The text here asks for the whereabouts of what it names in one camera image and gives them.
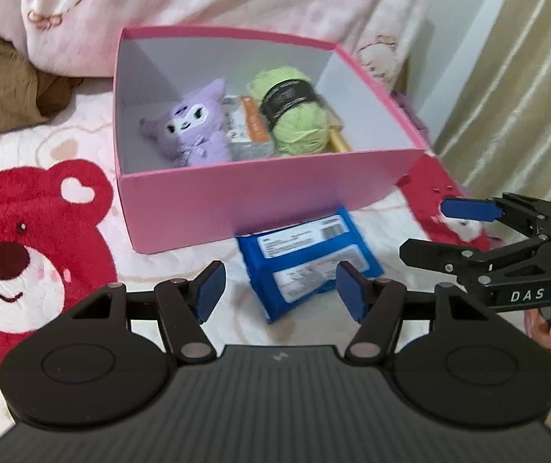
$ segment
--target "small box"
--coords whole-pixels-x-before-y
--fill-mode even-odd
[[[247,93],[265,69],[295,66],[342,120],[352,151],[170,168],[139,131],[190,92],[224,78]],[[121,32],[114,78],[119,196],[133,248],[155,253],[354,210],[384,198],[426,143],[388,92],[341,46],[203,26]]]

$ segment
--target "green yarn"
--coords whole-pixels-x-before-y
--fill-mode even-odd
[[[248,90],[256,104],[260,106],[269,89],[286,80],[311,81],[299,69],[283,66],[257,74],[248,85]],[[289,155],[320,153],[325,149],[329,138],[327,112],[317,102],[300,104],[280,117],[273,128],[273,135],[282,153]]]

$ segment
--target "gold curtain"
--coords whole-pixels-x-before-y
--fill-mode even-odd
[[[551,0],[505,1],[435,151],[477,198],[551,200]]]

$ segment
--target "white wall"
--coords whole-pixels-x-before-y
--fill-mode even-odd
[[[411,51],[409,99],[430,129],[443,129],[505,0],[434,0]]]

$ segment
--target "wet wipes pack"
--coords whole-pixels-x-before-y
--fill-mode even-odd
[[[309,297],[335,289],[341,261],[366,277],[383,274],[344,208],[316,221],[238,236],[237,242],[270,323]]]

